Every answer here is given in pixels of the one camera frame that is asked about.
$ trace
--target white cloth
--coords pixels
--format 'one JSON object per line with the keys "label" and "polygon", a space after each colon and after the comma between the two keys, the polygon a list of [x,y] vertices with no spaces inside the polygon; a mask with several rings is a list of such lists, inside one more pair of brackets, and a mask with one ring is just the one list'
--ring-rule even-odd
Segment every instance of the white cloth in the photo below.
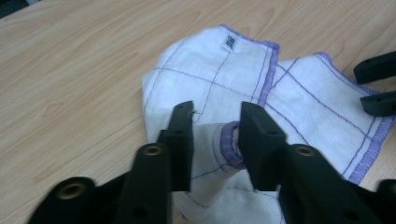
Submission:
{"label": "white cloth", "polygon": [[345,77],[327,54],[278,62],[277,53],[277,44],[221,25],[176,42],[142,80],[149,142],[167,127],[175,105],[194,102],[192,192],[174,197],[194,223],[283,222],[276,193],[254,191],[247,171],[222,154],[219,123],[239,120],[242,101],[264,107],[290,144],[317,148],[356,184],[388,134],[394,117],[364,113],[360,97],[374,92]]}

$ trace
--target wood grain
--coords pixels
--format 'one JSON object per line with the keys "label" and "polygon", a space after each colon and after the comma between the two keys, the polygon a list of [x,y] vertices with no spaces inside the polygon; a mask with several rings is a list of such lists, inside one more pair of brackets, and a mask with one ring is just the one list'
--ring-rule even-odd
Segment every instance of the wood grain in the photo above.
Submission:
{"label": "wood grain", "polygon": [[[146,143],[140,79],[186,35],[226,23],[280,44],[280,60],[326,51],[352,77],[396,50],[396,2],[43,0],[0,20],[0,222],[24,223],[70,176],[103,184]],[[396,77],[368,85],[396,89]],[[396,128],[361,184],[396,178]],[[175,213],[175,223],[186,223]]]}

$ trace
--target fabric fold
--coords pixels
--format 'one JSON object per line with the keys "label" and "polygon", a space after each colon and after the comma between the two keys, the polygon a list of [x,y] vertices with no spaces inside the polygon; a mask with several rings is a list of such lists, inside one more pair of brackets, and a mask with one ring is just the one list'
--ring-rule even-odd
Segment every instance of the fabric fold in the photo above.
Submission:
{"label": "fabric fold", "polygon": [[379,153],[394,117],[363,111],[360,98],[375,91],[344,76],[324,52],[279,62],[278,51],[220,25],[177,41],[142,79],[150,143],[175,105],[194,102],[192,189],[174,194],[193,223],[284,223],[277,192],[252,188],[236,144],[244,101],[262,106],[289,144],[317,148],[352,183]]}

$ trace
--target hole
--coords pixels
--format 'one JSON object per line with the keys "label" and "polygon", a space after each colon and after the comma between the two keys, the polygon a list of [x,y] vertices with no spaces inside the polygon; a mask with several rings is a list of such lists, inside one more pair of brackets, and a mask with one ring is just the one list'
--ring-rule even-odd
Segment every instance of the hole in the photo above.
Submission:
{"label": "hole", "polygon": [[148,210],[143,207],[138,207],[132,212],[134,218],[144,218],[149,215]]}
{"label": "hole", "polygon": [[74,199],[83,194],[85,189],[86,186],[83,183],[72,183],[61,188],[58,191],[57,197],[62,200]]}
{"label": "hole", "polygon": [[163,149],[161,147],[147,147],[144,150],[144,153],[147,156],[156,156],[158,154],[161,154],[162,152]]}
{"label": "hole", "polygon": [[352,209],[345,208],[343,209],[343,216],[352,221],[358,221],[359,215]]}
{"label": "hole", "polygon": [[315,155],[315,151],[308,147],[297,147],[296,151],[298,154],[302,156],[313,156]]}
{"label": "hole", "polygon": [[275,135],[277,135],[277,132],[275,132],[275,131],[269,131],[269,132],[268,132],[268,135],[275,136]]}

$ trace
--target black bracket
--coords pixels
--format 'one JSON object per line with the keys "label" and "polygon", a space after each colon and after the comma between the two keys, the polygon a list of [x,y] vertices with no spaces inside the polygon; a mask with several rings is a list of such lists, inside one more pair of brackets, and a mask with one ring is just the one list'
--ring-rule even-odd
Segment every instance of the black bracket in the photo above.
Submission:
{"label": "black bracket", "polygon": [[189,191],[193,104],[175,106],[157,143],[139,148],[130,172],[96,187],[87,177],[55,186],[29,224],[171,223],[171,191]]}
{"label": "black bracket", "polygon": [[396,180],[377,192],[352,185],[321,153],[301,144],[288,145],[286,135],[265,112],[242,103],[238,146],[254,189],[275,190],[288,224],[395,223]]}
{"label": "black bracket", "polygon": [[[359,84],[396,76],[396,51],[359,63],[354,69]],[[396,115],[396,91],[361,98],[366,113],[374,116]]]}
{"label": "black bracket", "polygon": [[[192,114],[192,102],[177,105],[157,143],[137,150],[130,172],[99,187],[87,177],[55,186],[29,223],[171,223],[171,191],[190,190]],[[376,192],[345,181],[315,148],[287,144],[286,134],[258,105],[242,103],[239,129],[253,187],[281,186],[288,224],[395,223],[396,180],[382,181]]]}

